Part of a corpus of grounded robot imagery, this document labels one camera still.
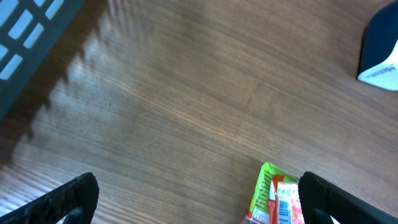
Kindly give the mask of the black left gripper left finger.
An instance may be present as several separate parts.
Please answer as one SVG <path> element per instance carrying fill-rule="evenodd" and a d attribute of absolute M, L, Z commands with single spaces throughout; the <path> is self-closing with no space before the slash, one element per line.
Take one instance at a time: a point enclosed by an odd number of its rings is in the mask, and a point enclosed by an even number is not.
<path fill-rule="evenodd" d="M 91 172 L 75 177 L 47 194 L 1 217 L 2 224 L 91 223 L 99 198 Z"/>

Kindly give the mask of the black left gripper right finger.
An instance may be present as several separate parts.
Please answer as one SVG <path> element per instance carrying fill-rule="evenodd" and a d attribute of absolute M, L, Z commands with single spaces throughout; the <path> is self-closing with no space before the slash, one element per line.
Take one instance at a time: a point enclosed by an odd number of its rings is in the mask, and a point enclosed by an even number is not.
<path fill-rule="evenodd" d="M 313 172 L 305 172 L 298 183 L 305 224 L 395 224 L 397 218 L 373 207 Z"/>

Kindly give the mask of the green gummy candy bag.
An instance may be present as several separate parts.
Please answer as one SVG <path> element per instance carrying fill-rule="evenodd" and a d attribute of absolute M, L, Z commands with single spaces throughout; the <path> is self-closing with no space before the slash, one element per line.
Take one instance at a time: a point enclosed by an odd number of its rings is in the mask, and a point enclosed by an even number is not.
<path fill-rule="evenodd" d="M 275 189 L 278 182 L 297 183 L 298 179 L 270 162 L 264 163 L 257 178 L 249 210 L 246 213 L 246 219 L 250 223 L 272 223 L 269 204 L 275 200 Z"/>

